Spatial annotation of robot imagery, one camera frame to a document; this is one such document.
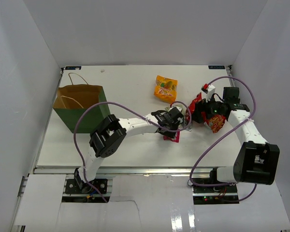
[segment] snack bag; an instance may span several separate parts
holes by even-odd
[[[167,103],[173,103],[176,99],[177,80],[157,76],[154,95]]]
[[[225,120],[225,116],[215,115],[211,119],[206,120],[206,123],[212,129],[213,133],[217,133],[223,127]]]

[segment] brown paper bag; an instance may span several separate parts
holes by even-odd
[[[106,102],[106,97],[102,86],[89,85],[88,82],[78,74],[76,75],[81,77],[86,84],[74,85],[71,74],[76,73],[71,72],[68,74],[72,85],[58,88],[57,98],[53,108],[69,130],[74,132],[78,119],[86,109],[98,102]],[[109,114],[110,110],[107,104],[93,108],[83,118],[77,133],[91,133]]]

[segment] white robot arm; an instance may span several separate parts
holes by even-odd
[[[169,130],[177,130],[184,122],[182,109],[178,106],[171,107],[169,111],[160,110],[140,118],[116,118],[114,115],[106,117],[100,125],[90,134],[89,150],[85,155],[86,178],[92,181],[96,177],[98,168],[106,157],[114,154],[124,138],[144,133],[160,133],[174,138],[175,132],[162,130],[149,123],[154,122]],[[80,187],[84,186],[83,166],[75,170],[74,178]]]
[[[242,145],[233,166],[214,168],[211,172],[212,183],[249,182],[255,184],[273,183],[279,158],[277,145],[269,144],[257,130],[245,104],[240,103],[239,88],[225,87],[222,101],[214,98],[215,87],[204,85],[202,91],[206,97],[195,103],[192,120],[204,123],[214,115],[225,116],[233,128],[244,120],[236,135]]]

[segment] white enclosure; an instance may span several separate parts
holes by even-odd
[[[97,64],[232,65],[255,94],[256,126],[280,147],[290,220],[290,0],[0,0],[0,232],[42,144],[59,67]]]

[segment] candy wrapper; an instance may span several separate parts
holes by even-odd
[[[163,136],[163,140],[171,140],[174,143],[179,143],[179,136],[180,136],[180,132],[176,132],[175,138],[170,138],[168,136]]]
[[[199,93],[195,99],[192,100],[189,110],[191,114],[193,114],[195,110],[195,104],[202,101],[202,93]],[[211,117],[210,119],[206,118],[205,112],[201,112],[201,115],[204,120],[204,124],[207,125],[213,133],[217,133],[224,125],[224,122],[226,120],[225,116],[222,115],[215,115]],[[186,110],[186,121],[189,121],[189,114],[188,111]]]
[[[167,103],[176,100],[177,80],[157,76],[154,95]]]

